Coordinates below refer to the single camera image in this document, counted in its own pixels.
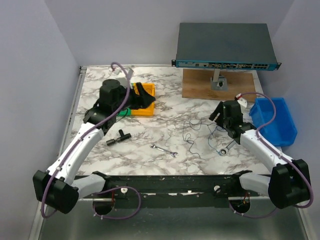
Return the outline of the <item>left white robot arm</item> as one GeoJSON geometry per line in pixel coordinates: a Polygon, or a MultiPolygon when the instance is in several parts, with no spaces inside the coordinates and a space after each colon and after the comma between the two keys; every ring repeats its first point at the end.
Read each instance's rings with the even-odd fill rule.
{"type": "Polygon", "coordinates": [[[107,197],[111,185],[106,182],[104,174],[94,172],[83,180],[75,179],[76,174],[94,146],[116,123],[118,112],[127,108],[146,109],[155,100],[140,82],[135,86],[123,86],[116,79],[104,80],[99,88],[99,97],[85,112],[76,137],[46,171],[37,170],[33,175],[36,199],[41,205],[67,214],[80,198],[95,193],[101,198],[107,197]]]}

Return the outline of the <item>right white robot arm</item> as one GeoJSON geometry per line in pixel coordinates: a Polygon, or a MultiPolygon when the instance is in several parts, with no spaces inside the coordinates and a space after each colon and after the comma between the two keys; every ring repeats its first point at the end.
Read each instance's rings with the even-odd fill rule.
{"type": "Polygon", "coordinates": [[[271,173],[270,176],[243,171],[230,183],[230,191],[241,196],[251,190],[267,196],[278,209],[309,207],[314,200],[309,166],[303,159],[293,159],[267,141],[250,122],[243,121],[241,105],[236,100],[221,101],[209,119],[226,130],[237,144],[254,154],[271,173]]]}

